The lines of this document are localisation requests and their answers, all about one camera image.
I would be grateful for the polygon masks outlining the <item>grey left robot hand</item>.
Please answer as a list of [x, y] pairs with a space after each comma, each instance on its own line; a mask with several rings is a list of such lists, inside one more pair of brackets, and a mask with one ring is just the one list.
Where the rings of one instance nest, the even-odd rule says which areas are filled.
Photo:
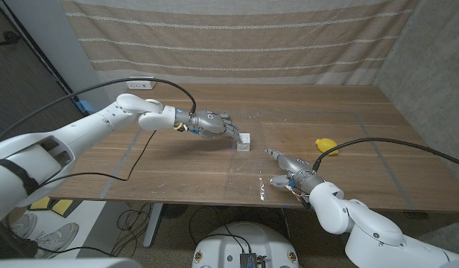
[[191, 114], [177, 110], [174, 123], [176, 130], [189, 131], [203, 138], [214, 139], [225, 135], [240, 141], [240, 130], [227, 113], [199, 111]]

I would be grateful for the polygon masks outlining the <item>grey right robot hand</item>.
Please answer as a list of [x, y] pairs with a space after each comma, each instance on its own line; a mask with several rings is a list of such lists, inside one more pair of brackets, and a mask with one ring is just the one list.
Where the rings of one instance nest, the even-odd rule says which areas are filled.
[[270, 179], [272, 186], [280, 190], [288, 187], [298, 188], [302, 192], [310, 194], [315, 187], [324, 183], [324, 180], [312, 170], [312, 166], [308, 162], [276, 150], [264, 149], [264, 151], [272, 156], [277, 161], [278, 166], [285, 171], [285, 174]]

